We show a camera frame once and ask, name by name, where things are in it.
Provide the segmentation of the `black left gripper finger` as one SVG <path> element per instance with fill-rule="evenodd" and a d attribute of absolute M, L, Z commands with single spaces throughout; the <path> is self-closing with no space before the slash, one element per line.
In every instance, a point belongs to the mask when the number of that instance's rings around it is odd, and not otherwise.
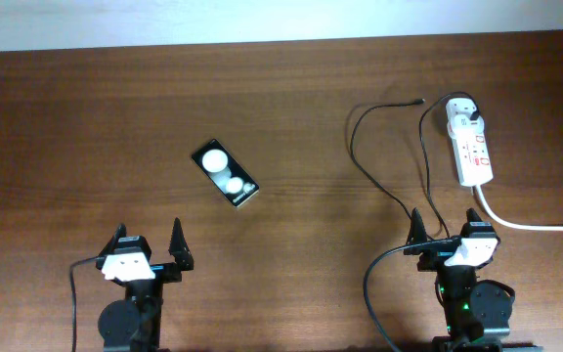
<path fill-rule="evenodd" d="M 185 240 L 179 218 L 174 220 L 168 252 L 181 271 L 191 271 L 194 268 L 194 258 Z"/>
<path fill-rule="evenodd" d="M 118 241 L 125 237 L 127 234 L 126 226 L 123 223 L 120 223 L 115 230 L 114 235 L 110 238 L 108 243 L 104 246 L 104 248 L 98 254 L 99 258 L 106 258 L 108 255 L 114 253 L 114 250 L 118 244 Z"/>

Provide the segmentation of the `white power strip red switches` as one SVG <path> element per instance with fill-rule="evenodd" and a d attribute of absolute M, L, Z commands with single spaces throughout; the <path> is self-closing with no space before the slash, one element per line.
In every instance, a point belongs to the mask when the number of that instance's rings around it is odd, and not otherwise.
<path fill-rule="evenodd" d="M 475 103 L 468 98 L 453 98 L 448 100 L 446 104 L 447 119 L 451 114 L 471 114 L 474 111 L 479 112 Z M 486 184 L 493 179 L 485 130 L 481 135 L 452 139 L 452 144 L 458 181 L 461 186 L 475 187 Z"/>

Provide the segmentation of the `black smartphone with lit screen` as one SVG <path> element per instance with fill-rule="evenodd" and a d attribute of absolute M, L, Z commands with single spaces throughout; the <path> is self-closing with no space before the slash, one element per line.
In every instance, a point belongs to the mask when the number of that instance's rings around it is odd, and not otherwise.
<path fill-rule="evenodd" d="M 240 208 L 260 191 L 256 180 L 217 139 L 195 150 L 191 159 L 234 208 Z"/>

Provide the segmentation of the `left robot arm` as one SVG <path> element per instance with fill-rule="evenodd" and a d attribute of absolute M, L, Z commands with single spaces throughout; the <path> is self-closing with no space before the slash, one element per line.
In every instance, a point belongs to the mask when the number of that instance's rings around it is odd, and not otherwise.
<path fill-rule="evenodd" d="M 163 287 L 179 283 L 194 268 L 182 224 L 174 220 L 168 253 L 171 262 L 152 264 L 152 251 L 143 236 L 129 237 L 121 224 L 100 251 L 96 268 L 107 281 L 125 289 L 120 300 L 100 314 L 98 332 L 105 351 L 152 352 L 160 349 Z"/>

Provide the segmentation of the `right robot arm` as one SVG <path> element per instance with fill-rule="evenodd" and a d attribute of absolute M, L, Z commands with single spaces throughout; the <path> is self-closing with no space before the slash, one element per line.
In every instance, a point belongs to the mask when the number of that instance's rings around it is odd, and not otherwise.
<path fill-rule="evenodd" d="M 405 255 L 419 257 L 417 270 L 436 274 L 435 292 L 445 314 L 446 337 L 432 340 L 435 351 L 500 351 L 510 334 L 509 318 L 515 291 L 503 283 L 480 281 L 477 272 L 490 264 L 500 244 L 496 230 L 477 212 L 466 211 L 467 222 L 457 236 L 431 240 L 420 213 L 411 213 Z"/>

